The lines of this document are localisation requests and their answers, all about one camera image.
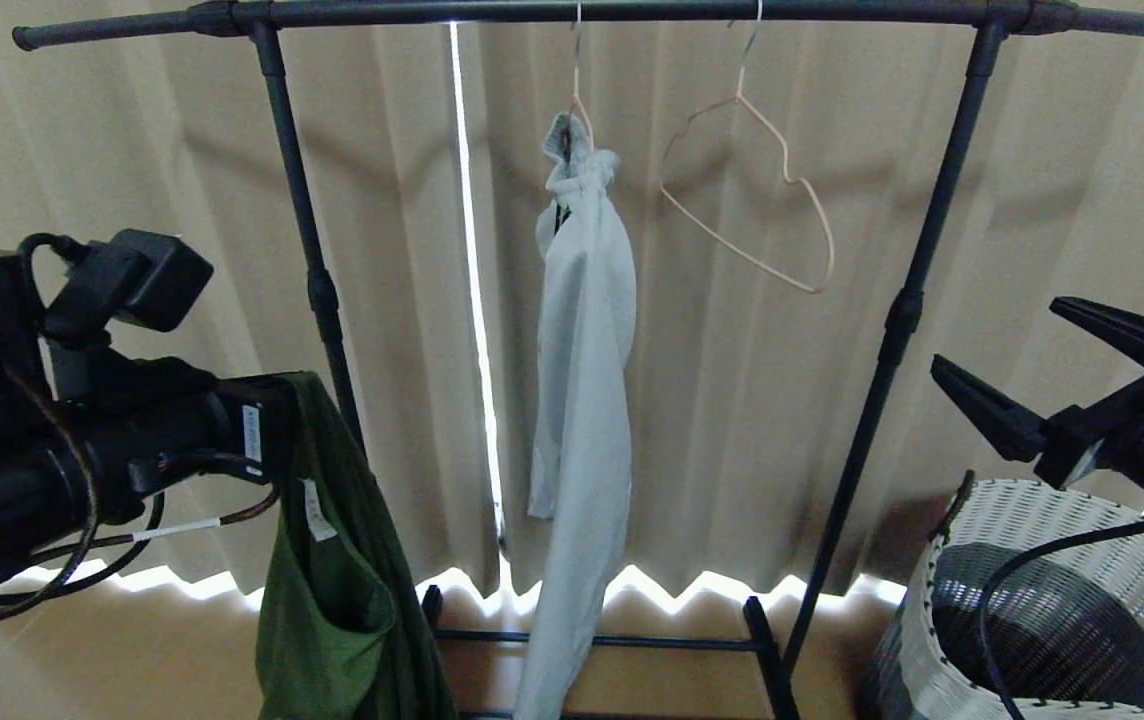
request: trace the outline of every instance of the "green garment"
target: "green garment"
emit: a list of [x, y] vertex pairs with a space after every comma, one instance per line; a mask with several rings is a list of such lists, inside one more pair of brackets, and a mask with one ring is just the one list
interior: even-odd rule
[[257, 625], [261, 720], [456, 719], [367, 460], [319, 377], [281, 377], [301, 421]]

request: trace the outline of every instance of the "black metal clothing rack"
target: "black metal clothing rack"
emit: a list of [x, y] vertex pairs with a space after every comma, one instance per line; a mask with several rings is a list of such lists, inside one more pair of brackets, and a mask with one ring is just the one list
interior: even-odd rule
[[[416, 24], [475, 19], [475, 22], [572, 22], [578, 8], [586, 22], [609, 19], [754, 19], [758, 0], [305, 0], [299, 3], [272, 1], [215, 0], [186, 10], [129, 15], [129, 17], [85, 19], [42, 27], [15, 27], [13, 40], [23, 50], [50, 45], [69, 45], [110, 38], [200, 33], [215, 37], [248, 37], [256, 45], [261, 73], [265, 77], [270, 109], [279, 149], [288, 176], [293, 209], [301, 231], [305, 255], [307, 291], [319, 337], [328, 350], [328, 365], [336, 389], [340, 411], [362, 446], [362, 427], [353, 397], [351, 374], [342, 343], [337, 316], [336, 287], [325, 264], [315, 223], [313, 205], [305, 183], [305, 169], [297, 142], [297, 127], [289, 102], [287, 70], [279, 49], [284, 27], [357, 26], [357, 24]], [[725, 639], [654, 638], [639, 635], [596, 635], [595, 644], [618, 647], [683, 648], [683, 650], [755, 652], [763, 674], [768, 698], [778, 719], [797, 720], [791, 679], [799, 662], [808, 628], [813, 619], [816, 600], [829, 572], [848, 509], [856, 497], [857, 483], [869, 446], [877, 432], [897, 366], [901, 364], [909, 337], [923, 314], [924, 283], [932, 266], [942, 229], [968, 156], [968, 147], [980, 113], [985, 85], [993, 72], [998, 52], [1008, 35], [1049, 35], [1085, 31], [1111, 35], [1144, 37], [1144, 13], [1083, 8], [1070, 0], [763, 0], [763, 19], [860, 19], [861, 22], [937, 23], [975, 27], [975, 41], [966, 69], [964, 89], [955, 111], [942, 168], [928, 203], [923, 229], [905, 283], [889, 306], [884, 334], [879, 347], [874, 377], [866, 391], [860, 419], [834, 493], [823, 540], [816, 552], [808, 590], [802, 598], [791, 639], [778, 655], [772, 628], [757, 598], [747, 600], [744, 615], [749, 641]], [[439, 639], [450, 641], [526, 642], [525, 633], [476, 632], [439, 628], [443, 596], [430, 588], [422, 600], [426, 618]], [[462, 717], [509, 717], [507, 712], [462, 712]]]

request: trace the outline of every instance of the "curtain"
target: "curtain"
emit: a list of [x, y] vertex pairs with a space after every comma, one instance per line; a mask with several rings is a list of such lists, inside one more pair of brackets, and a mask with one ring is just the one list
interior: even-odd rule
[[[639, 276], [627, 561], [674, 594], [706, 569], [761, 591], [807, 577], [974, 39], [969, 27], [892, 24], [758, 30], [746, 95], [791, 141], [792, 173], [815, 183], [839, 243], [829, 290], [810, 296], [721, 250], [658, 192], [664, 179], [769, 264], [823, 277], [813, 209], [801, 188], [781, 188], [779, 151], [749, 114], [708, 114], [660, 163], [688, 114], [732, 95], [752, 24], [582, 27], [582, 97], [596, 145], [622, 158], [610, 196]], [[495, 291], [485, 301], [505, 537], [519, 592], [540, 578], [549, 533], [525, 512], [543, 272], [532, 228], [549, 201], [539, 147], [571, 105], [574, 41], [567, 24], [462, 31], [480, 262]], [[865, 569], [905, 575], [964, 469], [1030, 472], [998, 460], [934, 387], [934, 353], [1044, 414], [1136, 374], [1051, 316], [1057, 295], [1144, 312], [1142, 40], [1006, 42], [828, 591], [843, 592], [866, 556]], [[1141, 500], [1117, 478], [1093, 483]]]
[[[1144, 3], [1114, 3], [1144, 9]], [[326, 375], [304, 295], [287, 183], [251, 43], [136, 38], [24, 54], [14, 24], [184, 3], [0, 3], [0, 247], [25, 234], [80, 240], [125, 227], [182, 234], [217, 268], [169, 334], [114, 323], [128, 356], [176, 355], [221, 375]], [[731, 94], [749, 22], [587, 23], [581, 69], [639, 275], [628, 391], [635, 437], [627, 561], [678, 593], [702, 570], [766, 591], [805, 575], [873, 372], [887, 307], [917, 237], [971, 37], [968, 27], [764, 23], [747, 96], [791, 141], [839, 242], [831, 288], [805, 296], [720, 250], [660, 199], [769, 263], [818, 278], [810, 204], [774, 182], [747, 114], [692, 110]], [[566, 24], [461, 26], [486, 372], [495, 401], [505, 547], [523, 592], [548, 527], [526, 519], [548, 196], [539, 150], [571, 104]], [[413, 573], [459, 565], [498, 585], [480, 364], [472, 335], [448, 30], [283, 33], [321, 239], [342, 300], [371, 461]], [[55, 263], [42, 287], [56, 287]], [[1144, 312], [1144, 41], [1007, 41], [928, 283], [927, 314], [889, 399], [833, 584], [909, 569], [936, 498], [964, 469], [1024, 474], [929, 382], [950, 356], [1040, 413], [1135, 377], [1047, 311], [1057, 295]], [[1129, 503], [1117, 478], [1090, 480]], [[260, 489], [193, 478], [166, 521], [249, 505]], [[275, 519], [158, 541], [138, 561], [257, 587]]]
[[[0, 250], [38, 231], [180, 234], [215, 277], [173, 333], [111, 323], [120, 353], [221, 377], [329, 378], [252, 43], [170, 35], [26, 54], [10, 38], [15, 24], [175, 6], [0, 3]], [[283, 46], [372, 468], [418, 577], [459, 565], [494, 588], [447, 29], [317, 29]], [[47, 296], [56, 264], [43, 266]], [[165, 524], [262, 494], [191, 478], [169, 491]], [[188, 580], [230, 570], [255, 590], [275, 521], [156, 541], [136, 565], [166, 562]]]

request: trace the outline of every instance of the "brown tile floor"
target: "brown tile floor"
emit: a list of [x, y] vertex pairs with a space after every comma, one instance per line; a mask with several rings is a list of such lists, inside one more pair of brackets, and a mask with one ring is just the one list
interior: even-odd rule
[[[485, 618], [459, 591], [445, 598], [444, 626], [521, 628], [502, 610]], [[795, 604], [769, 609], [778, 639]], [[805, 720], [855, 717], [852, 696], [891, 606], [848, 598], [819, 612], [805, 647], [797, 698]], [[700, 594], [677, 616], [639, 593], [610, 603], [603, 632], [746, 636], [740, 606]], [[198, 602], [174, 587], [128, 593], [100, 587], [0, 624], [0, 720], [159, 720], [255, 717], [252, 652], [256, 615], [233, 593]], [[448, 679], [464, 709], [507, 707], [522, 671], [521, 648], [445, 643]], [[770, 717], [758, 665], [748, 652], [596, 648], [569, 707], [666, 717]]]

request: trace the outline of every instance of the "wicker basket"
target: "wicker basket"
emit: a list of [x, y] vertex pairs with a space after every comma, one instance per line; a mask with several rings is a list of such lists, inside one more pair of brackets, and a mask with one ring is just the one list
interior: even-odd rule
[[[976, 633], [980, 590], [1017, 552], [1138, 512], [1034, 480], [979, 480], [955, 498], [875, 651], [861, 714], [883, 720], [1007, 717]], [[1030, 720], [1144, 717], [1144, 536], [1030, 562], [987, 618], [994, 657]]]

